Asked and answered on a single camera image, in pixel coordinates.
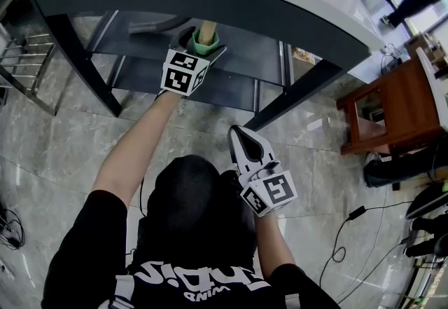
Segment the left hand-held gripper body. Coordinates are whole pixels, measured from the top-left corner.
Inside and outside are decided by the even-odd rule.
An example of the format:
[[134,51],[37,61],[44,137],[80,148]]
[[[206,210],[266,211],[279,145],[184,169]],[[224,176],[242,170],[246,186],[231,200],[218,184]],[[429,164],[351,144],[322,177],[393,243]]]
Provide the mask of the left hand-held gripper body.
[[209,55],[195,54],[185,46],[170,48],[162,66],[160,88],[188,97],[203,83],[210,66]]

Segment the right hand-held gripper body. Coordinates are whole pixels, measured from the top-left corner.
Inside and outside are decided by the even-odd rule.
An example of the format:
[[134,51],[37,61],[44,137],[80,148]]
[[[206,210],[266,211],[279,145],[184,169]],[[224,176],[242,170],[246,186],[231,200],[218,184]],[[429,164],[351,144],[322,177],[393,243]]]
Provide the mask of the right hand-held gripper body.
[[242,187],[239,196],[257,217],[279,210],[298,197],[291,173],[282,168],[280,160],[241,160],[235,161],[235,165]]

